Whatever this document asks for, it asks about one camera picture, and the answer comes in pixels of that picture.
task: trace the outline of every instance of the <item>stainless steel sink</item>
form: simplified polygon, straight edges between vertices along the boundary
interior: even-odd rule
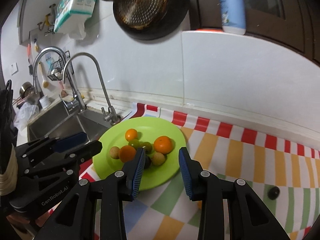
[[[63,138],[83,131],[89,142],[99,138],[109,128],[111,123],[103,120],[103,114],[89,109],[80,112],[78,108],[68,112],[60,102],[28,126],[28,140],[43,136]]]

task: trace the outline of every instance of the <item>beige strap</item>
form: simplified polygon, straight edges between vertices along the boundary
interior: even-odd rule
[[[4,174],[0,174],[0,196],[8,195],[16,189],[18,163],[16,151],[12,145],[10,160]]]

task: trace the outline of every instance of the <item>light switch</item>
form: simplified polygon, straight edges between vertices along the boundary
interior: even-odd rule
[[[18,72],[18,65],[16,62],[14,62],[10,66],[10,73],[11,73],[11,75],[13,75],[16,72]]]

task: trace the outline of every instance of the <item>green and white tissue pack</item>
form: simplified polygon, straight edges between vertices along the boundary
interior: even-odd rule
[[[61,0],[54,23],[55,33],[68,33],[75,40],[85,38],[84,22],[92,16],[96,0]]]

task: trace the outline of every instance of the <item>faucet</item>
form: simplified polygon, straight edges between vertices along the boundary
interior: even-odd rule
[[[38,56],[36,57],[36,59],[35,59],[35,61],[33,63],[33,87],[34,87],[34,93],[35,94],[39,93],[42,96],[43,96],[43,92],[42,92],[42,89],[40,87],[38,74],[37,74],[37,68],[38,68],[38,64],[39,64],[39,61],[40,61],[41,57],[44,54],[46,54],[47,52],[55,52],[55,53],[57,53],[60,56],[63,64],[66,64],[66,61],[67,61],[66,60],[66,54],[63,52],[62,49],[60,49],[58,47],[47,47],[47,48],[41,50],[41,52],[38,54]],[[67,77],[68,77],[68,80],[70,82],[70,86],[71,86],[71,89],[72,89],[74,100],[71,101],[71,102],[68,102],[68,103],[66,103],[65,101],[62,100],[63,103],[65,104],[65,107],[67,108],[68,111],[70,111],[71,109],[75,108],[76,106],[80,106],[81,111],[85,110],[86,109],[85,103],[84,103],[84,101],[83,101],[83,99],[81,97],[81,93],[78,90],[78,87],[77,87],[76,82],[75,82],[75,80],[73,78],[73,75],[71,73],[70,68],[68,68]]]
[[[98,71],[99,79],[100,79],[100,82],[101,82],[102,90],[103,90],[104,96],[106,97],[106,100],[107,100],[107,103],[108,103],[108,114],[106,113],[104,107],[101,108],[103,116],[104,116],[104,120],[106,122],[111,121],[112,125],[115,125],[115,124],[119,123],[120,122],[119,116],[117,115],[116,110],[114,109],[114,107],[111,105],[111,102],[110,102],[110,99],[109,99],[109,96],[108,96],[108,93],[107,93],[107,89],[106,89],[106,87],[104,85],[104,81],[103,81],[100,65],[99,65],[97,59],[94,56],[92,56],[91,54],[86,53],[86,52],[79,52],[79,53],[74,54],[66,62],[66,64],[64,65],[63,72],[62,72],[62,82],[64,83],[64,81],[65,81],[65,71],[66,71],[69,63],[71,62],[71,60],[73,60],[73,59],[75,59],[76,57],[79,57],[79,56],[87,56],[87,57],[91,58],[93,60],[93,62],[95,63],[96,67],[97,67],[97,71]]]

